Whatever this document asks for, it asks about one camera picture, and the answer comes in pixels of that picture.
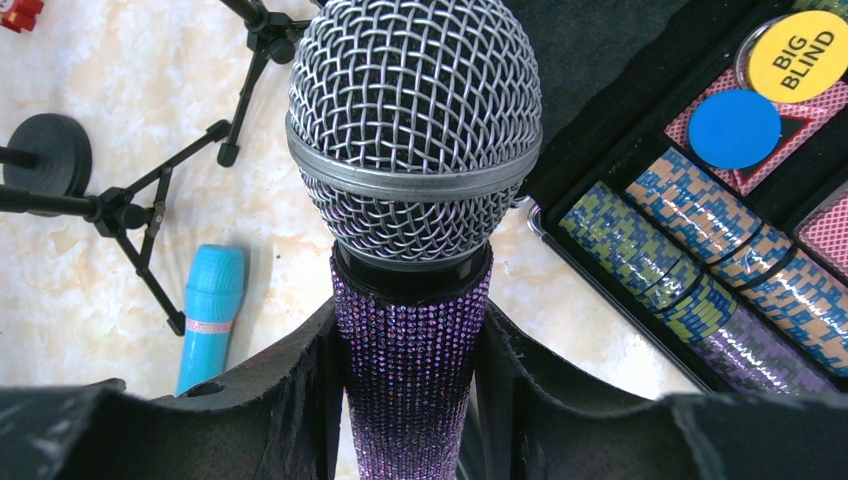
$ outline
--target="poker chip case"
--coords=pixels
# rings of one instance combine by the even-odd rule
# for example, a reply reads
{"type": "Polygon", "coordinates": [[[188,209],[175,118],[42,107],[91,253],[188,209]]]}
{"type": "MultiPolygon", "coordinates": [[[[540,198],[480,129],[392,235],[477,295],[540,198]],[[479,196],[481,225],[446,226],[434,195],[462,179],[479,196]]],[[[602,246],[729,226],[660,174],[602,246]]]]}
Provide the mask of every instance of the poker chip case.
{"type": "MultiPolygon", "coordinates": [[[[513,3],[522,21],[541,15],[531,2],[513,3]]],[[[586,66],[590,49],[569,57],[530,32],[549,107],[542,155],[522,187],[536,204],[537,233],[703,390],[848,391],[848,279],[803,235],[848,181],[848,79],[810,102],[777,106],[782,140],[757,172],[708,165],[680,131],[705,96],[733,88],[737,52],[752,32],[826,9],[811,4],[845,7],[566,3],[589,21],[592,8],[626,10],[613,17],[641,16],[645,28],[618,38],[605,21],[607,31],[584,39],[618,54],[604,55],[603,70],[586,66]],[[573,101],[570,91],[591,99],[573,101]],[[757,361],[740,365],[728,345],[757,361]]]]}

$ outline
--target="rhinestone-covered handle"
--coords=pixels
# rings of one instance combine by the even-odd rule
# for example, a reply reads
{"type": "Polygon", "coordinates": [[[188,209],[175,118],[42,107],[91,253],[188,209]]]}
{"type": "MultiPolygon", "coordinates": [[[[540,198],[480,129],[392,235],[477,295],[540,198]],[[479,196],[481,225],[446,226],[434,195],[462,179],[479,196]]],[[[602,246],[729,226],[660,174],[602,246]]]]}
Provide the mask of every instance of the rhinestone-covered handle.
{"type": "Polygon", "coordinates": [[[363,480],[453,480],[491,262],[463,292],[392,302],[332,260],[345,389],[363,480]]]}

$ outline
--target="red object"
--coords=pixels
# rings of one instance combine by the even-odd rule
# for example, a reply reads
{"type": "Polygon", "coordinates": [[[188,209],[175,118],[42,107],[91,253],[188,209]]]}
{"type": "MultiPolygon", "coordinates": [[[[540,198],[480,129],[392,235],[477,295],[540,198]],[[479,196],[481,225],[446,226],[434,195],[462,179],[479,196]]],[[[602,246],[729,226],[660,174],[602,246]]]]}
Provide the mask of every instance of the red object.
{"type": "Polygon", "coordinates": [[[798,236],[823,260],[848,276],[848,192],[816,213],[798,236]]]}
{"type": "Polygon", "coordinates": [[[35,28],[35,17],[44,8],[41,0],[0,0],[0,25],[21,33],[35,28]]]}

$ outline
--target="microphone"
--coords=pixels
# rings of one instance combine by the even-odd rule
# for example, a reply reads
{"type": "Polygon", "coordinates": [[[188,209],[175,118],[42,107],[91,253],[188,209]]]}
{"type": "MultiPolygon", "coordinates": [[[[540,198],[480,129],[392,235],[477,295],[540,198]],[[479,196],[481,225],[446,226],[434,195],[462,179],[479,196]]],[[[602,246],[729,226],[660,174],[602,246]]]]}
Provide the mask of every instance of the microphone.
{"type": "Polygon", "coordinates": [[[286,129],[331,258],[363,479],[453,479],[489,236],[542,141],[538,67],[499,0],[330,0],[286,129]]]}

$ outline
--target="metal mesh grille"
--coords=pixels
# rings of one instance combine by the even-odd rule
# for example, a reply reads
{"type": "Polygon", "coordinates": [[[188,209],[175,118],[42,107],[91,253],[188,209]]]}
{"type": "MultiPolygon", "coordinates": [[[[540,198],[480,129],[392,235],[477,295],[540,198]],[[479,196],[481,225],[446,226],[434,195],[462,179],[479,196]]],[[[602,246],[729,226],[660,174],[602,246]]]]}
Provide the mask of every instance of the metal mesh grille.
{"type": "Polygon", "coordinates": [[[293,128],[352,165],[450,173],[508,162],[541,131],[527,35],[493,0],[332,0],[292,72],[293,128]]]}
{"type": "Polygon", "coordinates": [[[406,203],[354,195],[302,177],[336,238],[369,256],[400,261],[451,258],[479,247],[503,219],[519,187],[454,202],[406,203]]]}

